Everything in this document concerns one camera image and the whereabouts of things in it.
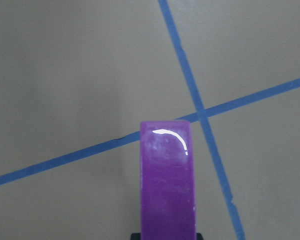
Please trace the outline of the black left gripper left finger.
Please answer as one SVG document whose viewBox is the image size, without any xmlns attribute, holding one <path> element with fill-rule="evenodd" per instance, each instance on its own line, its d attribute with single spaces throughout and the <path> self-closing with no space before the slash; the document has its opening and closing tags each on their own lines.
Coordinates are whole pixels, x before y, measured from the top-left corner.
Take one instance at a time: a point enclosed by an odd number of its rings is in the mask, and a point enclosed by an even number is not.
<svg viewBox="0 0 300 240">
<path fill-rule="evenodd" d="M 134 232 L 130 235 L 130 240 L 141 240 L 141 233 Z"/>
</svg>

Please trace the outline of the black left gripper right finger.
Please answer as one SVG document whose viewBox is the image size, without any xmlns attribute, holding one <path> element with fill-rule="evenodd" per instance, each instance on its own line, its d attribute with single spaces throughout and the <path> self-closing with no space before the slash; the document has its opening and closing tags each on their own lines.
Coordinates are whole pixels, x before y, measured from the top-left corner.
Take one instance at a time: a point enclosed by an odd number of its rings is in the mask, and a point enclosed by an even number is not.
<svg viewBox="0 0 300 240">
<path fill-rule="evenodd" d="M 204 237 L 201 233 L 197 232 L 196 233 L 196 240 L 204 240 Z"/>
</svg>

